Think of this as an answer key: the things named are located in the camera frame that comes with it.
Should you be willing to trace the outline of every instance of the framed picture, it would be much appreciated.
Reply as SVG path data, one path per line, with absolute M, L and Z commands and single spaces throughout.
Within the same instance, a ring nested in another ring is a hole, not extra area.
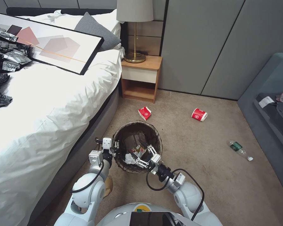
M 104 42 L 103 37 L 0 13 L 0 28 L 31 45 L 30 57 L 83 75 Z

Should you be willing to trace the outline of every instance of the robot display screen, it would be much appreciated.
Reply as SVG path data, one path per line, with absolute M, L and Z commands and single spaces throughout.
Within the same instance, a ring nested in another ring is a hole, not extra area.
M 186 226 L 170 212 L 132 212 L 129 226 Z

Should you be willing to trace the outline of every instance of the gray pillow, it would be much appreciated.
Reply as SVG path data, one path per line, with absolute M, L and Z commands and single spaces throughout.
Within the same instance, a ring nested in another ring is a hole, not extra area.
M 85 32 L 91 35 L 102 36 L 104 43 L 99 51 L 110 50 L 120 43 L 120 39 L 112 34 L 107 28 L 99 24 L 88 12 L 75 27 L 75 31 Z

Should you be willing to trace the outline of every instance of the lamp stand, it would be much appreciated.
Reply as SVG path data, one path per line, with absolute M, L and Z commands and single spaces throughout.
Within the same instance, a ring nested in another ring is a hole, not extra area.
M 134 23 L 134 53 L 127 53 L 124 59 L 130 63 L 141 63 L 146 60 L 145 55 L 142 53 L 136 53 L 136 22 Z

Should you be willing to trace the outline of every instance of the nightstand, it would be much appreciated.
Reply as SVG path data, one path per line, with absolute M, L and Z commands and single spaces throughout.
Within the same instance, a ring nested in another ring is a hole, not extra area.
M 146 56 L 142 63 L 122 61 L 123 98 L 155 102 L 162 57 Z

